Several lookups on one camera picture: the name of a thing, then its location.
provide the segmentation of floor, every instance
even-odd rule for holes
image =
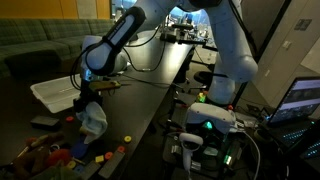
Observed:
[[[208,50],[197,48],[197,52],[200,55],[202,61],[206,63],[214,63],[215,53],[209,52]],[[193,60],[200,61],[199,56],[195,53]],[[200,70],[208,69],[199,64],[191,63],[190,70],[187,71],[187,77],[190,80],[190,84],[180,84],[184,87],[184,90],[187,92],[190,87],[198,87],[201,84],[196,82],[193,79],[193,75],[195,72]],[[162,179],[162,140],[163,140],[163,126],[168,118],[168,111],[170,108],[170,104],[172,103],[172,97],[175,95],[174,90],[169,90],[167,96],[163,100],[161,106],[156,113],[153,124],[156,127],[156,132],[154,133],[152,130],[146,131],[144,137],[142,138],[138,148],[135,151],[135,154],[127,166],[127,169],[123,175],[122,179],[139,179],[139,180],[150,180],[150,179]],[[199,91],[194,90],[190,94],[179,92],[179,99],[186,102],[188,105],[192,104],[195,100],[196,94]],[[248,83],[245,88],[244,93],[241,96],[241,99],[237,103],[236,108],[241,108],[241,110],[247,111],[247,104],[262,108],[266,105],[265,100],[259,94],[257,89],[252,85],[252,83]],[[173,121],[178,123],[183,123],[184,115],[186,112],[185,107],[176,106],[175,113],[172,118]],[[186,178],[185,172],[181,169],[175,170],[172,179],[182,179]],[[196,177],[193,179],[206,179],[202,177]]]

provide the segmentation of black table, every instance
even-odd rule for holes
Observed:
[[[157,38],[138,48],[126,48],[136,68],[153,69],[157,64],[163,42]],[[113,79],[121,83],[130,84],[116,90],[111,96],[103,92],[103,109],[107,115],[108,128],[106,133],[92,143],[90,150],[83,159],[89,162],[97,155],[107,151],[115,151],[119,145],[125,146],[126,156],[117,174],[123,172],[126,164],[134,153],[140,139],[150,124],[160,106],[169,85],[176,76],[185,56],[191,46],[166,43],[166,49],[159,68],[153,72],[136,72],[129,67],[125,75],[150,82],[165,83],[161,87],[134,81],[121,76]],[[67,76],[72,62],[64,62],[62,68],[52,72],[44,72],[36,76],[14,79],[12,77],[0,80],[0,166],[9,163],[23,148],[24,140],[28,137],[38,137],[48,131],[34,129],[30,120],[36,115],[59,118],[62,122],[61,130],[65,133],[65,141],[71,145],[79,138],[80,121],[66,122],[65,118],[75,115],[72,109],[52,114],[33,96],[30,86],[34,83],[58,77]],[[131,136],[129,144],[123,142],[125,136]]]

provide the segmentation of monitor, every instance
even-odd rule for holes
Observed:
[[[282,124],[310,116],[320,104],[320,77],[298,77],[269,118],[268,124]]]

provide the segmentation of gray couch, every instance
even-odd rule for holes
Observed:
[[[113,24],[101,19],[0,19],[0,78],[10,76],[4,62],[10,56],[54,50],[61,60],[72,59],[81,53],[85,35],[105,35]]]

